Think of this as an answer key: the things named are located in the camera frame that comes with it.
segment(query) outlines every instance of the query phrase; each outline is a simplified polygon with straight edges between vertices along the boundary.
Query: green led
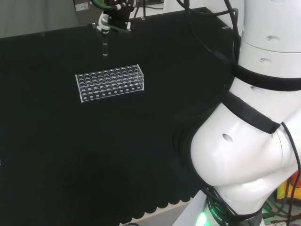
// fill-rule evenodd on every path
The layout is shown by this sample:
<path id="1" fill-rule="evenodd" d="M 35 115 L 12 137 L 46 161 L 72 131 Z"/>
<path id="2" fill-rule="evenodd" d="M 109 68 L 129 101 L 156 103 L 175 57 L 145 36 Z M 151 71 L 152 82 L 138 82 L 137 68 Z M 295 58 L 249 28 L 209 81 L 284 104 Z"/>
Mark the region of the green led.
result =
<path id="1" fill-rule="evenodd" d="M 201 214 L 199 215 L 196 222 L 196 226 L 210 226 L 206 214 L 204 212 L 201 212 Z"/>

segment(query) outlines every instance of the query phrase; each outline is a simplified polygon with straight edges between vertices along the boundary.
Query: wall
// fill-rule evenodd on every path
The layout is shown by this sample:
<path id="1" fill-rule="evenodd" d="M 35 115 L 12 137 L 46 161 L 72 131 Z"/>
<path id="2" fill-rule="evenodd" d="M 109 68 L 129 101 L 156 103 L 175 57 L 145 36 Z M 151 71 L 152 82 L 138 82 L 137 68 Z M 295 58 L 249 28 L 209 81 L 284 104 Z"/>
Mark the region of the wall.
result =
<path id="1" fill-rule="evenodd" d="M 230 0 L 230 3 L 233 8 L 238 8 L 238 29 L 241 31 L 243 29 L 243 20 L 244 20 L 244 0 Z M 220 12 L 227 10 L 224 0 L 190 0 L 190 8 L 199 8 L 207 7 L 212 12 Z M 165 0 L 164 2 L 164 11 L 173 12 L 183 10 L 183 8 L 177 3 L 176 0 Z M 229 15 L 224 15 L 219 17 L 224 21 L 228 26 L 232 27 L 231 18 Z"/>

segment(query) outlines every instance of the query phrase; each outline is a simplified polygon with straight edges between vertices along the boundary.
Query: black cloth surface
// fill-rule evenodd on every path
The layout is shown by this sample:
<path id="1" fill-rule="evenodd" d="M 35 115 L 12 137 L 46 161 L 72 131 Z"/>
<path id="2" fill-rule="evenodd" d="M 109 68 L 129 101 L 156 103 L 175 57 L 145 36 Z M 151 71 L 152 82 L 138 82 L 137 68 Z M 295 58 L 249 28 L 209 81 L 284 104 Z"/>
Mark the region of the black cloth surface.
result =
<path id="1" fill-rule="evenodd" d="M 219 19 L 193 21 L 229 56 Z M 107 59 L 90 25 L 0 40 L 1 226 L 117 226 L 198 192 L 171 139 L 230 68 L 187 26 L 183 12 L 136 19 L 133 34 L 111 32 Z M 134 64 L 144 92 L 80 102 L 75 74 Z"/>

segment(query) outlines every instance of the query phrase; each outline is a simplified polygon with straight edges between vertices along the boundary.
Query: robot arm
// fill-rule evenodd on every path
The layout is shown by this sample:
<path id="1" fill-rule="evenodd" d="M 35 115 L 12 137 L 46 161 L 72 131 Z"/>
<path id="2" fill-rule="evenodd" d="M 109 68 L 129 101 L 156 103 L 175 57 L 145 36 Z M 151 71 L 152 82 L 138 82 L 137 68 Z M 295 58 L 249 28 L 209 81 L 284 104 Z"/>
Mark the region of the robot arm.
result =
<path id="1" fill-rule="evenodd" d="M 121 32 L 132 30 L 129 17 L 135 8 L 135 0 L 105 0 L 106 4 L 99 1 L 92 0 L 92 3 L 103 10 L 96 27 L 101 33 L 107 33 L 111 28 Z"/>
<path id="2" fill-rule="evenodd" d="M 191 144 L 197 173 L 241 216 L 259 214 L 270 194 L 298 169 L 281 123 L 301 156 L 300 12 L 299 0 L 245 0 L 240 70 L 229 90 L 239 107 L 221 103 Z M 264 131 L 249 111 L 239 112 L 248 108 L 278 125 L 276 130 Z M 210 205 L 207 209 L 212 215 Z M 211 225 L 221 225 L 214 219 Z"/>

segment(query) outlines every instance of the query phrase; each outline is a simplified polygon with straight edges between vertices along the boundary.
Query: yellow object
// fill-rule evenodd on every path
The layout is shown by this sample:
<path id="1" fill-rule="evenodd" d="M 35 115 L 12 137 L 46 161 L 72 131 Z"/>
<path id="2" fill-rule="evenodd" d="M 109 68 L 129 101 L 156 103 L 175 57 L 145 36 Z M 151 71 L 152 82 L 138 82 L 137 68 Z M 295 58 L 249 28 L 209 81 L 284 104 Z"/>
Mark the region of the yellow object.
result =
<path id="1" fill-rule="evenodd" d="M 286 183 L 287 183 L 287 181 L 283 182 L 282 185 L 280 185 L 278 187 L 278 189 L 277 189 L 277 199 L 284 199 L 285 191 L 286 191 Z M 290 183 L 289 187 L 288 187 L 288 194 L 287 194 L 288 198 L 291 197 L 292 189 L 293 189 L 293 186 Z M 301 187 L 296 188 L 293 198 L 301 200 Z"/>

